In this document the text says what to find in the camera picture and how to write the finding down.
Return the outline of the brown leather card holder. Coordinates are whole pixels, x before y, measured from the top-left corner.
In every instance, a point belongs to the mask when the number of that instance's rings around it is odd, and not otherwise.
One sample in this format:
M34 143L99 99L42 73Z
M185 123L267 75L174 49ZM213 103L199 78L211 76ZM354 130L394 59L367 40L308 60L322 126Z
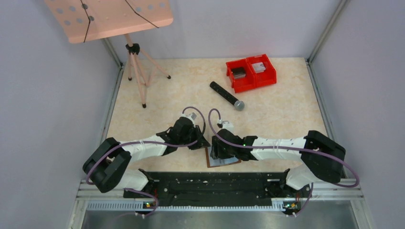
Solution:
M238 164L241 163L240 159L237 159L236 157L228 158L228 159L214 159L211 156L211 147L205 148L205 155L206 155L206 164L208 168L214 168L214 167L223 167L223 166L229 166L233 164Z

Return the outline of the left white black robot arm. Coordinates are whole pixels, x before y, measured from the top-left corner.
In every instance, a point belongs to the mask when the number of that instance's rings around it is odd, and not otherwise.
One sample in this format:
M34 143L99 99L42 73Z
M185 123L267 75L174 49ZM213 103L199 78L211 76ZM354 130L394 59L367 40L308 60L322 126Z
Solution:
M148 197L153 192L153 179L140 170L127 171L130 163L166 156L180 147L197 150L209 146L193 115L183 115L174 126L149 138L134 142L119 142L113 137L105 139L85 161L82 169L88 175L88 182L101 193L115 188L131 188L141 197Z

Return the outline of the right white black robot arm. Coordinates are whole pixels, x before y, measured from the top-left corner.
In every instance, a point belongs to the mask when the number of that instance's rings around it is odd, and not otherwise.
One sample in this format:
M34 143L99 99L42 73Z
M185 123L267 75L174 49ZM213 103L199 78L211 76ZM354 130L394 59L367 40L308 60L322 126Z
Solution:
M315 130L299 138L268 139L256 135L241 138L221 129L212 137L211 149L215 159L235 157L242 161L283 159L300 162L300 166L287 169L281 179L280 191L287 197L315 181L339 183L345 154L344 147Z

